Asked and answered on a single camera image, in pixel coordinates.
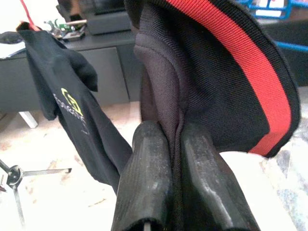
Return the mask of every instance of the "white floor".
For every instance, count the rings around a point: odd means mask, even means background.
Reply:
[[[139,103],[113,105],[103,110],[131,144],[140,123]],[[24,178],[19,190],[27,230],[109,231],[116,201],[113,190],[89,175],[57,119],[47,121],[41,112],[34,112],[33,116],[39,124],[34,129],[18,114],[1,121],[0,159],[9,166],[20,165],[25,171],[66,167],[73,170],[70,174]],[[236,175],[261,230],[296,230],[294,219],[284,209],[289,202],[282,202],[277,194],[282,180],[273,177],[281,174],[276,160],[270,162],[239,152],[226,152],[222,156]],[[14,196],[6,189],[7,193],[0,192],[0,231],[18,231]]]
[[[103,110],[131,144],[140,123],[139,104]],[[57,119],[48,121],[41,112],[32,115],[39,124],[34,129],[19,114],[5,118],[7,123],[0,128],[0,159],[8,166],[19,165],[24,171],[67,167],[73,170],[70,174],[23,179],[18,188],[27,231],[110,230],[116,201],[112,188],[90,176]],[[10,188],[5,188],[7,193],[0,192],[0,231],[18,231],[14,196]]]

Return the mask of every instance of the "gray desk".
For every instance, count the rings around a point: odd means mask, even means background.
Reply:
[[[131,31],[86,35],[68,42],[67,48],[80,52],[98,74],[101,106],[139,99],[141,63],[133,54]],[[25,54],[0,60],[0,111],[20,112],[39,109],[38,96]]]

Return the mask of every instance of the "metal tripod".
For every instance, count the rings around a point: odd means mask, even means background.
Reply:
[[[8,167],[2,160],[0,160],[0,167],[8,174],[6,184],[11,189],[13,189],[16,204],[17,204],[19,219],[20,219],[20,223],[21,223],[23,230],[26,230],[25,219],[24,219],[23,210],[21,209],[21,203],[20,203],[19,193],[17,189],[23,177],[54,174],[54,173],[61,173],[61,172],[70,173],[72,171],[71,168],[66,168],[66,169],[48,169],[48,170],[41,170],[41,171],[24,172],[18,165],[15,165],[13,167]]]
[[[143,225],[143,231],[151,231],[150,222],[145,222],[145,224]]]

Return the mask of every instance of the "black fabric cover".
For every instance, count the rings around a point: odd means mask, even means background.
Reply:
[[[117,191],[132,149],[90,92],[97,91],[95,70],[81,54],[66,49],[46,31],[19,34],[26,43],[44,116],[59,117],[89,173]]]
[[[138,30],[135,54],[145,66],[142,119],[160,123],[167,137],[175,196],[173,229],[180,231],[184,229],[180,156],[183,126],[195,123],[206,129],[218,152],[251,150],[272,157],[298,126],[296,84],[277,47],[234,1],[125,0],[125,4]],[[202,24],[210,21],[211,25]],[[222,31],[224,23],[231,26]],[[249,43],[237,47],[230,44],[244,40]],[[248,57],[254,65],[247,67],[242,57]],[[257,73],[257,69],[262,70],[258,75],[250,74]],[[266,82],[273,73],[274,81]],[[283,104],[280,96],[271,94],[278,88]],[[289,124],[282,128],[286,120],[276,121],[286,114]],[[281,136],[274,145],[268,145],[279,132]]]

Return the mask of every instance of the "red strap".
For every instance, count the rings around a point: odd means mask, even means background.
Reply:
[[[30,24],[29,27],[30,27],[30,29],[37,30],[37,27],[34,25],[34,23],[33,23],[33,21],[32,21],[32,18],[30,17],[28,8],[27,8],[27,6],[26,6],[24,0],[20,0],[20,2],[21,2],[21,4],[22,4],[22,6],[24,7],[24,10],[25,10],[25,12],[26,12],[27,18],[28,18],[28,20],[29,20],[29,24]]]
[[[245,73],[270,128],[269,133],[250,152],[267,155],[291,125],[291,109],[270,62],[245,31],[209,0],[167,1],[206,27],[231,53]]]

